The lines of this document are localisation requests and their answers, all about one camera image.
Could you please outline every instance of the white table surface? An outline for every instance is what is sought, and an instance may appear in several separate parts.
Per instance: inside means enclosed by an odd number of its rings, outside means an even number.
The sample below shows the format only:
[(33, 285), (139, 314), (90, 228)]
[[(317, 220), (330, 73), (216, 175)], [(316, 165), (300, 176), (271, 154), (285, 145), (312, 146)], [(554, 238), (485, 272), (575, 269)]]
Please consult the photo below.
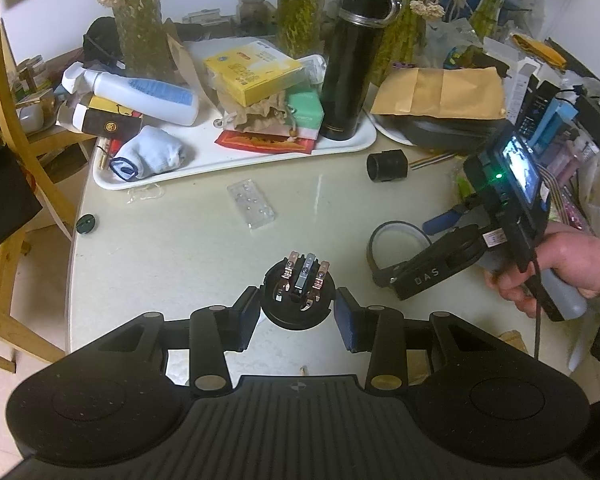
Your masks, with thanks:
[[(394, 219), (420, 225), (455, 199), (451, 174), (456, 161), (413, 171), (400, 182), (372, 183), (366, 156), (395, 148), (404, 149), (411, 161), (423, 155), (379, 136), (364, 152), (171, 180), (160, 184), (162, 197), (133, 203), (127, 203), (126, 191), (101, 189), (90, 176), (79, 215), (95, 215), (97, 225), (87, 235), (75, 235), (68, 289), (70, 350), (143, 312), (187, 319), (198, 308), (231, 306), (292, 250), (328, 260), (336, 286), (346, 286), (363, 306), (384, 304), (414, 319), (448, 310), (494, 335), (519, 330), (532, 350), (534, 322), (486, 288), (476, 266), (403, 302), (374, 285), (365, 260), (374, 228)], [(247, 178), (277, 215), (255, 231), (226, 191)], [(401, 253), (413, 251), (409, 242), (400, 233), (387, 234), (379, 241), (379, 264), (395, 263)], [(580, 322), (543, 320), (541, 359), (568, 373)], [(304, 332), (286, 331), (266, 319), (245, 352), (228, 352), (226, 358), (234, 384), (242, 374), (298, 375), (303, 365), (311, 375), (355, 373), (363, 381), (368, 364), (368, 354), (345, 350), (333, 314)], [(168, 374), (182, 383), (186, 373), (186, 351), (174, 352)]]

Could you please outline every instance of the thermos lid handle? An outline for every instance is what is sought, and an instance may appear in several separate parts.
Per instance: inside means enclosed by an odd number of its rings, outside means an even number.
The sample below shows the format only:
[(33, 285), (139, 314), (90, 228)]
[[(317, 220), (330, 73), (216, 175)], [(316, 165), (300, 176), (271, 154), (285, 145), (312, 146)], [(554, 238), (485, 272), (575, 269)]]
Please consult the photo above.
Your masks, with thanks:
[(402, 4), (398, 0), (391, 0), (391, 9), (389, 10), (387, 16), (381, 20), (378, 20), (377, 18), (361, 16), (360, 14), (355, 14), (354, 12), (350, 12), (350, 10), (343, 9), (342, 7), (338, 11), (338, 16), (346, 22), (362, 25), (363, 27), (385, 28), (398, 16), (398, 12), (400, 12), (401, 8)]

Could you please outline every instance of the yellow box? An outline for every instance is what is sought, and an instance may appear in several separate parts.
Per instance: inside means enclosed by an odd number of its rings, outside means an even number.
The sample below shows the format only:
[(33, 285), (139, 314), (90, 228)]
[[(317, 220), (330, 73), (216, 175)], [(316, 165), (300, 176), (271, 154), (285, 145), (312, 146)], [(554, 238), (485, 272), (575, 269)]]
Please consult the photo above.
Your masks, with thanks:
[(208, 57), (205, 66), (222, 79), (226, 92), (242, 106), (250, 106), (304, 80), (299, 61), (263, 41)]

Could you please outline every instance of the person's hand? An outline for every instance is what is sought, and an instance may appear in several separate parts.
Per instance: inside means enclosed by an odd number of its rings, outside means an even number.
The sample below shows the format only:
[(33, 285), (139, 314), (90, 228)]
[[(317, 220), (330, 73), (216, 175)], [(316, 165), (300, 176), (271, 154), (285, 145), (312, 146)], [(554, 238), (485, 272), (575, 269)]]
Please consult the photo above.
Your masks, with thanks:
[[(585, 298), (600, 296), (599, 238), (549, 222), (544, 239), (536, 247), (536, 255), (541, 270), (553, 269), (564, 282), (576, 286)], [(488, 287), (497, 290), (505, 300), (513, 301), (518, 310), (535, 317), (536, 300), (520, 287), (534, 274), (533, 263), (524, 273), (512, 263), (499, 275), (486, 272), (485, 277)]]

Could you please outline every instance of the label sticker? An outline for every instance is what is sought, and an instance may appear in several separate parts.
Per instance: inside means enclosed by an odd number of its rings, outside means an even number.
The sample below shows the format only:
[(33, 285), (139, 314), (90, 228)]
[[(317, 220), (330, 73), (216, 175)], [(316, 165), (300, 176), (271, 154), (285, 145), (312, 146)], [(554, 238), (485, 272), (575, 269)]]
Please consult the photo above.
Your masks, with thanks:
[(543, 182), (542, 186), (540, 186), (540, 198), (542, 198), (543, 202), (546, 202), (546, 198), (549, 196), (549, 188)]
[(186, 88), (163, 83), (162, 81), (154, 81), (153, 79), (129, 79), (127, 83), (131, 88), (163, 101), (187, 106), (191, 106), (193, 103), (193, 94), (191, 90)]
[(494, 231), (489, 231), (482, 235), (484, 241), (487, 243), (487, 247), (495, 247), (496, 245), (503, 244), (507, 241), (507, 237), (504, 234), (502, 228)]

